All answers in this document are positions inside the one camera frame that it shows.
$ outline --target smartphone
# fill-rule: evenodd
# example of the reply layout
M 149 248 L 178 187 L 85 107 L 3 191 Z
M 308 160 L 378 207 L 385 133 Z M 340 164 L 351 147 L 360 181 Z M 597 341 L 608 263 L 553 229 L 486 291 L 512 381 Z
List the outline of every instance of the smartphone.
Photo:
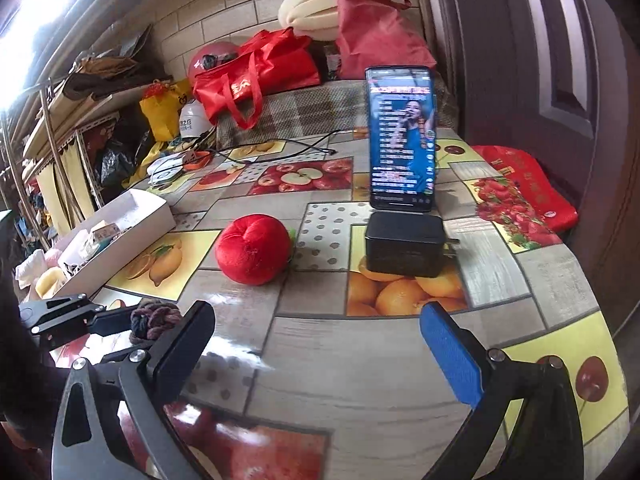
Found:
M 436 103 L 425 66 L 372 66 L 369 94 L 370 204 L 427 212 L 435 184 Z

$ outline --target black box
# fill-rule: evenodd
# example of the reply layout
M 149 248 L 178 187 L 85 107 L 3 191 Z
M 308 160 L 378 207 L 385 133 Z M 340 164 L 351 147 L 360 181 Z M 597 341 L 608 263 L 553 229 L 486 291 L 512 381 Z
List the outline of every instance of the black box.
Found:
M 365 232 L 367 268 L 373 272 L 434 278 L 446 262 L 442 218 L 374 211 Z

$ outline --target plaid blanket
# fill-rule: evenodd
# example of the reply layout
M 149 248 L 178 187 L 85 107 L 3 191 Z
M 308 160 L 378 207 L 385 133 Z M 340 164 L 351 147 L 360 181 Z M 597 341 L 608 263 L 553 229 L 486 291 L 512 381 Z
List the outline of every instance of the plaid blanket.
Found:
M 456 129 L 458 108 L 437 73 L 434 88 L 438 102 L 438 126 Z M 252 111 L 248 101 L 239 103 L 238 108 L 245 116 Z M 231 115 L 224 112 L 218 118 L 216 145 L 222 150 L 238 144 L 265 142 L 275 137 L 294 139 L 366 125 L 365 82 L 332 81 L 321 86 L 265 96 L 260 119 L 251 130 L 238 128 Z

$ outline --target red helmet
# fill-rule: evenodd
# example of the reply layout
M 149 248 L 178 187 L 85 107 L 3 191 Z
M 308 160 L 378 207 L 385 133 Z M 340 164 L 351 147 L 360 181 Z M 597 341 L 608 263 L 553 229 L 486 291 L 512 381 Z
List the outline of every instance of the red helmet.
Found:
M 220 66 L 238 57 L 238 47 L 230 41 L 214 41 L 203 46 L 189 63 L 189 82 L 193 87 L 196 75 L 210 68 Z

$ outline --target red bag with gold text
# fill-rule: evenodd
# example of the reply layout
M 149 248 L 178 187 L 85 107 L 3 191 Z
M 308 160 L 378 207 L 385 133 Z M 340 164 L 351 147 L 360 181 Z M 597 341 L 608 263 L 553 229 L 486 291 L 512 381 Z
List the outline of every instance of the red bag with gold text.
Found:
M 370 66 L 436 66 L 427 42 L 400 13 L 409 7 L 409 0 L 338 0 L 341 79 L 364 79 Z
M 202 103 L 209 121 L 229 110 L 236 123 L 253 128 L 262 112 L 262 96 L 320 84 L 316 64 L 306 48 L 308 36 L 293 28 L 261 30 L 238 49 L 238 57 L 195 77 L 193 95 Z M 252 98 L 254 111 L 242 117 L 236 102 Z
M 546 179 L 529 153 L 503 146 L 472 146 L 496 171 L 514 182 L 544 223 L 556 233 L 578 223 L 575 208 Z

